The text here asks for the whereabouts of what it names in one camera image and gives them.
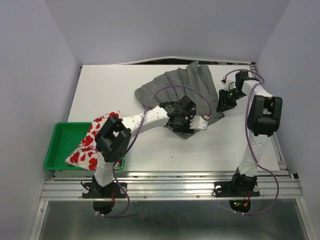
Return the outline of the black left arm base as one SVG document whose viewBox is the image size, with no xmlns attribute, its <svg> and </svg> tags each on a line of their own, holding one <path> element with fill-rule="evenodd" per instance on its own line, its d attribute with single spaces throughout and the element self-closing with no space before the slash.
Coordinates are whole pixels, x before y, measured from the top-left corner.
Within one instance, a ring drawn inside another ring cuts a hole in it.
<svg viewBox="0 0 320 240">
<path fill-rule="evenodd" d="M 127 193 L 127 183 L 112 180 L 107 186 L 100 186 L 95 177 L 90 182 L 80 182 L 82 198 L 93 200 L 92 208 L 96 216 L 103 218 L 117 218 L 124 214 L 130 207 L 130 197 Z M 126 199 L 126 207 L 118 213 L 112 213 L 116 199 Z"/>
</svg>

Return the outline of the grey pleated skirt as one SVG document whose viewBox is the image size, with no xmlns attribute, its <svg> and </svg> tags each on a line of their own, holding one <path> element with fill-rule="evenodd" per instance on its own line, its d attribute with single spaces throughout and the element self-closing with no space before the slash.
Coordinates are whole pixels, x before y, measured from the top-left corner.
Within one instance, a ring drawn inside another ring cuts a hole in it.
<svg viewBox="0 0 320 240">
<path fill-rule="evenodd" d="M 187 96 L 195 103 L 196 115 L 205 118 L 208 127 L 225 116 L 223 112 L 217 112 L 219 98 L 209 67 L 200 65 L 196 61 L 186 68 L 167 71 L 155 77 L 152 81 L 138 87 L 134 95 L 146 111 L 165 102 L 178 102 Z M 203 131 L 172 132 L 186 140 Z"/>
</svg>

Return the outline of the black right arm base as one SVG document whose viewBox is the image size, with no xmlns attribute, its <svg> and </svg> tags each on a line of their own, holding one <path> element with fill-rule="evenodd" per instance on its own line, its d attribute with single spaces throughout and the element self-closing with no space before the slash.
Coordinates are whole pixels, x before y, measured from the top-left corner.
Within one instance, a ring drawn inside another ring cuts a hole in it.
<svg viewBox="0 0 320 240">
<path fill-rule="evenodd" d="M 212 195 L 217 198 L 231 198 L 229 205 L 235 212 L 247 214 L 251 208 L 251 197 L 259 197 L 257 176 L 240 174 L 237 169 L 230 181 L 216 181 Z"/>
</svg>

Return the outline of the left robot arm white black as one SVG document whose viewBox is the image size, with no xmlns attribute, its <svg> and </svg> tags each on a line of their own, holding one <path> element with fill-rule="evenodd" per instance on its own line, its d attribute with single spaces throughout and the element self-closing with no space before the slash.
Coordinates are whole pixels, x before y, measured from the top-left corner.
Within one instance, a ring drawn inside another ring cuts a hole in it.
<svg viewBox="0 0 320 240">
<path fill-rule="evenodd" d="M 196 115 L 195 103 L 186 95 L 179 101 L 164 102 L 138 115 L 130 117 L 110 116 L 95 136 L 98 151 L 97 168 L 94 173 L 94 191 L 100 197 L 111 193 L 114 179 L 113 167 L 129 150 L 129 144 L 138 134 L 157 128 L 172 128 L 175 133 L 192 134 L 205 130 L 207 122 Z"/>
</svg>

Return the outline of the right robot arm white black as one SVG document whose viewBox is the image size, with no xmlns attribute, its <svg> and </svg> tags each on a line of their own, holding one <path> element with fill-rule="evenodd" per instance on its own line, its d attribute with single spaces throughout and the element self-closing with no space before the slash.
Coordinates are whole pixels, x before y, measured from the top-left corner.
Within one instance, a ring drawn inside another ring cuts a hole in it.
<svg viewBox="0 0 320 240">
<path fill-rule="evenodd" d="M 250 77 L 249 71 L 235 71 L 235 80 L 227 76 L 221 80 L 224 89 L 218 93 L 218 112 L 234 109 L 237 100 L 247 96 L 245 110 L 245 137 L 247 147 L 230 182 L 231 192 L 242 195 L 257 184 L 260 160 L 271 136 L 279 129 L 283 99 L 273 96 L 263 88 L 261 77 Z"/>
</svg>

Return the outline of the white red floral skirt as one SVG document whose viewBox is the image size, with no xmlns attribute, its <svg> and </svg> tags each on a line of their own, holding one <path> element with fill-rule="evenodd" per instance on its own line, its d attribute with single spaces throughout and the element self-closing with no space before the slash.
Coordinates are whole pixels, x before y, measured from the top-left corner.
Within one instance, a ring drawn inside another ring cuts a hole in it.
<svg viewBox="0 0 320 240">
<path fill-rule="evenodd" d="M 91 122 L 85 137 L 81 141 L 78 141 L 79 144 L 65 159 L 66 165 L 79 167 L 89 171 L 96 170 L 98 165 L 98 150 L 96 148 L 95 137 L 110 116 L 117 116 L 119 118 L 120 111 L 112 111 L 94 119 Z"/>
</svg>

